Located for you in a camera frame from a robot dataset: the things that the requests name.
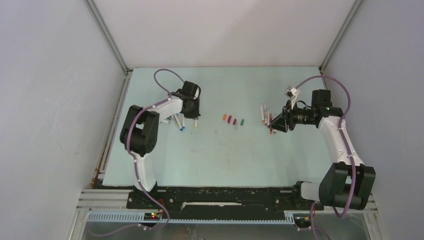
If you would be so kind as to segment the brown cap marker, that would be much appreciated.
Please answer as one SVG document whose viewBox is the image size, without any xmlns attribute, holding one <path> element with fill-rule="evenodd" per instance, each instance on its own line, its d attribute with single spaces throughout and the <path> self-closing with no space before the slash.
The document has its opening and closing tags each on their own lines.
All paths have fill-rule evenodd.
<svg viewBox="0 0 424 240">
<path fill-rule="evenodd" d="M 266 108 L 266 126 L 270 126 L 270 110 Z"/>
</svg>

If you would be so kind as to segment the magenta cap marker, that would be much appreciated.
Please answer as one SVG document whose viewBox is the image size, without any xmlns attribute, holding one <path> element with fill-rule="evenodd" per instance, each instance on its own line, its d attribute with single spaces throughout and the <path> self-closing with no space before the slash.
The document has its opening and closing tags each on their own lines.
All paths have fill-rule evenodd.
<svg viewBox="0 0 424 240">
<path fill-rule="evenodd" d="M 264 103 L 263 104 L 263 122 L 265 126 L 268 126 L 268 108 L 267 105 Z"/>
</svg>

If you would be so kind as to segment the orange cap marker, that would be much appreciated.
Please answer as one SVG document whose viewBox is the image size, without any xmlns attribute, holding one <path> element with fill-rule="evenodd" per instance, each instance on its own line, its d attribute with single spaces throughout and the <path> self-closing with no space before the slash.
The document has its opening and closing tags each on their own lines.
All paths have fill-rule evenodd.
<svg viewBox="0 0 424 240">
<path fill-rule="evenodd" d="M 263 123 L 265 123 L 265 108 L 264 108 L 264 105 L 261 103 L 260 104 L 260 114 L 261 114 L 261 121 L 263 122 Z"/>
</svg>

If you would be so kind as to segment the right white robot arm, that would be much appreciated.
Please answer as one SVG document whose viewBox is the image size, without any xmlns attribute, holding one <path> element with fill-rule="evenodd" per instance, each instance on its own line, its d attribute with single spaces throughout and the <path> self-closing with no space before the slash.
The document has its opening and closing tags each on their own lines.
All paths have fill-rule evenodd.
<svg viewBox="0 0 424 240">
<path fill-rule="evenodd" d="M 363 210 L 376 172 L 355 152 L 342 109 L 333 106 L 330 90 L 314 90 L 311 105 L 303 108 L 297 105 L 298 93 L 294 87 L 285 91 L 289 100 L 268 128 L 286 133 L 297 125 L 314 125 L 323 136 L 332 164 L 321 182 L 298 181 L 294 185 L 296 191 L 290 196 L 291 204 L 304 209 L 315 201 L 328 207 Z"/>
</svg>

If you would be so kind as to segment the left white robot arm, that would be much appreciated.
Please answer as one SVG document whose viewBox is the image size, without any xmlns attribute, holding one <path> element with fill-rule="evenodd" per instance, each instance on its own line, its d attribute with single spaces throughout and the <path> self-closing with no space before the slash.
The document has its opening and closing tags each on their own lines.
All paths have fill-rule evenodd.
<svg viewBox="0 0 424 240">
<path fill-rule="evenodd" d="M 120 142 L 133 158 L 137 189 L 142 192 L 138 201 L 145 208 L 153 208 L 158 194 L 152 189 L 157 184 L 150 153 L 158 141 L 160 122 L 182 114 L 186 119 L 197 120 L 200 114 L 201 88 L 190 81 L 168 94 L 167 98 L 147 107 L 132 105 L 125 117 Z"/>
</svg>

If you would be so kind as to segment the blue cap thin marker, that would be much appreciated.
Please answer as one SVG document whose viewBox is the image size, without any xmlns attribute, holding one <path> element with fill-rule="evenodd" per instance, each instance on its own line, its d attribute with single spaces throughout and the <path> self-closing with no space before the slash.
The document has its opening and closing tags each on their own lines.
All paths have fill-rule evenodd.
<svg viewBox="0 0 424 240">
<path fill-rule="evenodd" d="M 183 114 L 181 115 L 181 124 L 182 124 L 182 128 L 185 129 L 185 117 Z"/>
</svg>

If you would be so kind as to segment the blue cap thick marker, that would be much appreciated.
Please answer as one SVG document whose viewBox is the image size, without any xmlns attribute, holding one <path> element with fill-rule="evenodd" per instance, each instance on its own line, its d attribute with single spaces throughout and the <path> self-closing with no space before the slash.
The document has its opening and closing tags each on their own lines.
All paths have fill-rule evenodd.
<svg viewBox="0 0 424 240">
<path fill-rule="evenodd" d="M 180 121 L 179 117 L 178 117 L 176 114 L 175 114 L 173 117 L 174 117 L 174 119 L 175 119 L 175 122 L 176 122 L 176 124 L 177 124 L 177 126 L 178 126 L 179 130 L 180 130 L 180 131 L 183 131 L 183 130 L 184 130 L 184 127 L 183 127 L 183 125 L 182 125 L 182 123 L 181 123 L 181 121 Z"/>
</svg>

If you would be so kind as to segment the aluminium frame rail left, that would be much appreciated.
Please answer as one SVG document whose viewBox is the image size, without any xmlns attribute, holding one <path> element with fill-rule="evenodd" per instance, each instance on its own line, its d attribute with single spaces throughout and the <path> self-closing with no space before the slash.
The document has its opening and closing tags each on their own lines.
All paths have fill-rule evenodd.
<svg viewBox="0 0 424 240">
<path fill-rule="evenodd" d="M 101 42 L 105 44 L 107 53 L 112 56 L 113 65 L 105 67 L 103 70 L 100 70 L 99 73 L 106 74 L 107 70 L 111 71 L 113 68 L 116 69 L 115 73 L 109 73 L 106 74 L 106 76 L 103 76 L 101 82 L 103 85 L 108 83 L 111 86 L 111 90 L 109 91 L 109 103 L 106 107 L 106 110 L 109 111 L 109 115 L 107 117 L 107 125 L 104 129 L 105 136 L 103 138 L 100 154 L 89 185 L 91 188 L 96 188 L 97 185 L 103 182 L 106 167 L 109 163 L 109 157 L 112 151 L 114 137 L 116 135 L 116 127 L 119 122 L 124 96 L 129 83 L 128 76 L 131 74 L 131 70 L 129 70 L 123 55 L 119 50 L 118 44 L 106 23 L 104 14 L 101 13 L 100 1 L 85 0 L 84 4 L 86 5 L 97 29 L 99 30 L 99 33 L 101 34 Z"/>
</svg>

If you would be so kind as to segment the aluminium frame rail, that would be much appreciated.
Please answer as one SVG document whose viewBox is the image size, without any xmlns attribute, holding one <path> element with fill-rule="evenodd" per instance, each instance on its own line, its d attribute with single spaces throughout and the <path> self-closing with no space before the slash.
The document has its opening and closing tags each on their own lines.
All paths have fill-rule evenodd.
<svg viewBox="0 0 424 240">
<path fill-rule="evenodd" d="M 84 4 L 86 5 L 97 29 L 99 30 L 99 33 L 101 34 L 101 42 L 105 44 L 107 53 L 112 56 L 113 65 L 105 67 L 103 70 L 100 70 L 99 73 L 106 74 L 107 70 L 111 71 L 113 68 L 116 69 L 115 73 L 109 73 L 106 74 L 106 76 L 103 76 L 101 82 L 103 85 L 108 83 L 111 86 L 111 90 L 109 91 L 109 103 L 106 107 L 106 110 L 109 111 L 109 115 L 107 117 L 107 125 L 104 129 L 105 136 L 103 138 L 100 154 L 89 185 L 91 188 L 96 188 L 97 185 L 103 182 L 106 167 L 109 163 L 109 157 L 112 151 L 114 137 L 116 135 L 116 127 L 119 122 L 124 96 L 129 83 L 128 76 L 131 74 L 131 70 L 129 70 L 123 55 L 119 50 L 118 44 L 106 23 L 104 14 L 101 13 L 100 1 L 85 0 Z"/>
<path fill-rule="evenodd" d="M 327 81 L 334 104 L 348 111 L 345 116 L 346 135 L 351 140 L 351 154 L 364 163 L 369 136 L 373 126 L 373 109 L 368 104 L 373 99 L 372 62 L 376 25 L 384 6 L 381 0 L 356 0 L 351 13 L 342 24 L 340 38 L 335 39 L 335 49 L 329 54 L 324 73 L 338 80 Z"/>
</svg>

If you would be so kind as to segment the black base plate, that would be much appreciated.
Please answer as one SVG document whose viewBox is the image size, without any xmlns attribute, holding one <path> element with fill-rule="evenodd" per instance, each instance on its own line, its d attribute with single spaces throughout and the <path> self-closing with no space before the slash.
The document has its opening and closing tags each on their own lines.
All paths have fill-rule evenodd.
<svg viewBox="0 0 424 240">
<path fill-rule="evenodd" d="M 277 220 L 290 211 L 310 213 L 313 203 L 291 187 L 155 186 L 149 195 L 133 188 L 127 209 L 166 209 L 170 219 Z"/>
</svg>

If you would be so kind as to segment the aluminium frame rail right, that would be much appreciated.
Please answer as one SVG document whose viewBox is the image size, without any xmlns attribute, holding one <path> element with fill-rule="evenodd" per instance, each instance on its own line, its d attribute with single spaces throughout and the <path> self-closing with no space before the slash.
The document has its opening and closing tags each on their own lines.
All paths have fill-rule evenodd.
<svg viewBox="0 0 424 240">
<path fill-rule="evenodd" d="M 369 136 L 373 126 L 373 109 L 368 104 L 373 99 L 372 62 L 376 25 L 384 6 L 381 0 L 356 0 L 351 13 L 342 24 L 340 38 L 335 39 L 335 49 L 329 54 L 324 73 L 338 80 L 327 81 L 334 104 L 348 111 L 345 116 L 346 135 L 351 140 L 351 154 L 364 163 Z"/>
</svg>

